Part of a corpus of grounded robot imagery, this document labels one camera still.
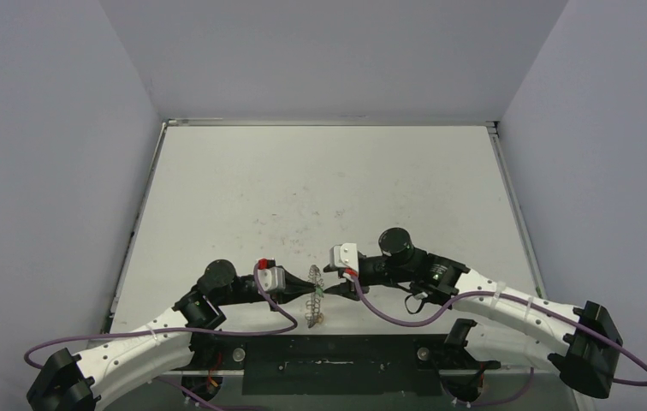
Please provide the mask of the metal disc with key rings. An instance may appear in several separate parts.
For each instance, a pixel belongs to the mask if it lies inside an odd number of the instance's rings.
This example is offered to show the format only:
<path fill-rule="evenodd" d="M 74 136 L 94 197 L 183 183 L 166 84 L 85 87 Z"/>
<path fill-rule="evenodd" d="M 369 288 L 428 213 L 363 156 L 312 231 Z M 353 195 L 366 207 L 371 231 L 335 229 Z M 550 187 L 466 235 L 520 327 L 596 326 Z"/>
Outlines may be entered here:
<path fill-rule="evenodd" d="M 317 265 L 312 265 L 308 273 L 309 282 L 316 284 L 316 289 L 324 290 L 324 279 L 322 272 Z M 310 295 L 309 300 L 306 302 L 306 323 L 309 329 L 323 322 L 323 314 L 321 311 L 323 297 Z"/>

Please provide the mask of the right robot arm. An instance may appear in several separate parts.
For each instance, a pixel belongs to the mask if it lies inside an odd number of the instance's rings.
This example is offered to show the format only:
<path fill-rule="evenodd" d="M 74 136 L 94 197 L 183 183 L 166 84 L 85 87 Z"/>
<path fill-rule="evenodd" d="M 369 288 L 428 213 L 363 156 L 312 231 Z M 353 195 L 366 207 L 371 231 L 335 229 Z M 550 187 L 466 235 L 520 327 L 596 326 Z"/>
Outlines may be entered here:
<path fill-rule="evenodd" d="M 444 354 L 453 366 L 477 361 L 531 367 L 556 374 L 583 395 L 609 396 L 623 342 L 604 307 L 528 295 L 415 247 L 403 228 L 385 230 L 378 244 L 381 253 L 373 257 L 354 243 L 330 249 L 325 271 L 343 279 L 347 298 L 359 298 L 366 287 L 407 283 L 416 300 L 481 318 L 456 319 L 447 334 Z"/>

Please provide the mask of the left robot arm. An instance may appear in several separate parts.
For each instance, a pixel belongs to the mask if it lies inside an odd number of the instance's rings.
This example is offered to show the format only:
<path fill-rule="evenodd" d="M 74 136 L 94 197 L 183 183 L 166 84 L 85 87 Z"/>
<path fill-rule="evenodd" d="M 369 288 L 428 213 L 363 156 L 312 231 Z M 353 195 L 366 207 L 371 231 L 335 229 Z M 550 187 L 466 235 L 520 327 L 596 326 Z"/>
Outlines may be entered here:
<path fill-rule="evenodd" d="M 34 410 L 103 410 L 168 371 L 208 367 L 217 347 L 195 335 L 223 334 L 223 306 L 265 301 L 281 313 L 283 304 L 315 289 L 273 259 L 259 260 L 245 276 L 230 261 L 215 260 L 172 307 L 137 330 L 102 335 L 101 345 L 76 354 L 66 348 L 52 354 L 39 366 L 27 402 Z"/>

